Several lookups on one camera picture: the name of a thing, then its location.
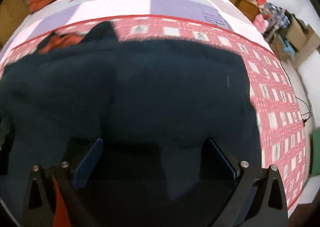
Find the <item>bed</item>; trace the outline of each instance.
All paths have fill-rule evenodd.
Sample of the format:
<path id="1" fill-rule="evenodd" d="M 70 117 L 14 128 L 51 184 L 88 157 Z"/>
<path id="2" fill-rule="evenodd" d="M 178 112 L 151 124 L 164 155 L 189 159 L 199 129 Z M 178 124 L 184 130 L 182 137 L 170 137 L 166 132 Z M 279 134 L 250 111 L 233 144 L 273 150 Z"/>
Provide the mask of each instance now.
<path id="1" fill-rule="evenodd" d="M 86 34 L 112 22 L 119 41 L 200 40 L 239 54 L 250 80 L 262 150 L 261 166 L 278 166 L 287 205 L 298 199 L 306 164 L 299 106 L 280 62 L 252 23 L 228 0 L 57 0 L 29 15 L 0 53 L 4 67 L 27 54 L 51 31 Z"/>

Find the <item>dark clothing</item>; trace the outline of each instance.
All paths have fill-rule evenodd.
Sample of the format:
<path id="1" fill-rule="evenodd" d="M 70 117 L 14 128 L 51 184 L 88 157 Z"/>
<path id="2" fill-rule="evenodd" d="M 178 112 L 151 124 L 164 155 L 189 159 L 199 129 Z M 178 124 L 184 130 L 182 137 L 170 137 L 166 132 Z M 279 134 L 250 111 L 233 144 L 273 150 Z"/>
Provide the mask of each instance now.
<path id="1" fill-rule="evenodd" d="M 6 67 L 0 109 L 15 140 L 0 195 L 19 217 L 33 165 L 56 166 L 70 140 L 101 137 L 104 154 L 80 193 L 105 226 L 208 224 L 235 186 L 203 179 L 204 141 L 261 165 L 242 58 L 182 40 L 119 43 L 110 29 Z"/>

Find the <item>black cable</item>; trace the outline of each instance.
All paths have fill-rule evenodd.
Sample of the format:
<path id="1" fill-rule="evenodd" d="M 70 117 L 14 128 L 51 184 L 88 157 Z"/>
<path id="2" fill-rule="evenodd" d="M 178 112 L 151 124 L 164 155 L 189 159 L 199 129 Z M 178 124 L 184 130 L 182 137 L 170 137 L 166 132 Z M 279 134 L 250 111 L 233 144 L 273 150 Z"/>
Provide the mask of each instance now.
<path id="1" fill-rule="evenodd" d="M 277 47 L 276 47 L 276 45 L 275 45 L 275 44 L 274 44 L 274 47 L 276 48 L 276 51 L 277 51 L 277 55 L 278 55 L 278 58 L 279 58 L 280 65 L 281 65 L 282 69 L 284 70 L 285 74 L 287 75 L 287 78 L 288 78 L 288 80 L 289 80 L 289 82 L 290 82 L 290 85 L 291 85 L 291 87 L 292 87 L 292 83 L 291 83 L 291 81 L 290 81 L 290 78 L 289 78 L 289 76 L 288 76 L 287 72 L 285 71 L 285 69 L 284 69 L 284 68 L 283 68 L 283 66 L 282 66 L 282 63 L 281 63 L 281 60 L 280 60 L 280 56 L 279 56 L 279 52 L 278 52 L 278 49 L 277 49 Z M 305 113 L 305 114 L 302 114 L 302 115 L 301 115 L 301 116 L 303 116 L 303 115 L 307 115 L 307 114 L 309 114 L 309 117 L 308 117 L 307 119 L 303 119 L 303 126 L 304 126 L 304 125 L 305 125 L 305 123 L 308 121 L 308 119 L 310 119 L 310 118 L 311 118 L 312 114 L 311 114 L 311 111 L 310 111 L 310 108 L 309 108 L 308 104 L 307 104 L 305 101 L 303 101 L 302 99 L 298 98 L 297 96 L 296 96 L 296 98 L 297 98 L 298 100 L 302 101 L 302 102 L 307 106 L 307 108 L 308 108 L 308 112 L 307 112 L 307 113 Z"/>

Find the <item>metal screw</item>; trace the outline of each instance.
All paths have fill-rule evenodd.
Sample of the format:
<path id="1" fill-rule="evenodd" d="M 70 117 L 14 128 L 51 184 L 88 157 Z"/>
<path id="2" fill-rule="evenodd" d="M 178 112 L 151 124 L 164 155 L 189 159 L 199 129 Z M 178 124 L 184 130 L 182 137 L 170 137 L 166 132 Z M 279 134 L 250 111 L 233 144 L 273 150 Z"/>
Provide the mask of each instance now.
<path id="1" fill-rule="evenodd" d="M 278 167 L 277 167 L 276 165 L 271 165 L 271 169 L 272 169 L 273 171 L 277 171 L 277 170 L 278 170 Z"/>
<path id="2" fill-rule="evenodd" d="M 241 161 L 241 166 L 243 166 L 243 167 L 248 167 L 249 166 L 249 163 L 247 162 L 247 161 Z"/>
<path id="3" fill-rule="evenodd" d="M 68 161 L 63 161 L 62 163 L 61 163 L 61 167 L 62 168 L 66 168 L 66 167 L 68 167 L 69 166 L 69 162 Z"/>
<path id="4" fill-rule="evenodd" d="M 33 171 L 38 171 L 39 170 L 39 166 L 38 165 L 33 166 L 32 170 Z"/>

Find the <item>pink bed sheet patch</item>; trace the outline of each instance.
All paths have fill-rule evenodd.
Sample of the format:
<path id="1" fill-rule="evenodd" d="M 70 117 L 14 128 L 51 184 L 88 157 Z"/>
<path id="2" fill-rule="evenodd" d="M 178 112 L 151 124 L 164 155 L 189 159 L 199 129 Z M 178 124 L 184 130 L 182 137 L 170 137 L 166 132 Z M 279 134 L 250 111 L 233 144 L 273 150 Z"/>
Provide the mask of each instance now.
<path id="1" fill-rule="evenodd" d="M 56 29 L 58 34 L 86 34 L 109 20 L 119 41 L 176 38 L 195 40 L 239 54 L 250 81 L 250 100 L 257 112 L 262 152 L 261 165 L 278 166 L 290 208 L 302 192 L 306 165 L 306 139 L 299 106 L 289 80 L 274 54 L 244 36 L 213 24 L 161 15 L 113 16 L 85 20 Z M 0 66 L 32 54 L 51 31 L 13 48 Z"/>

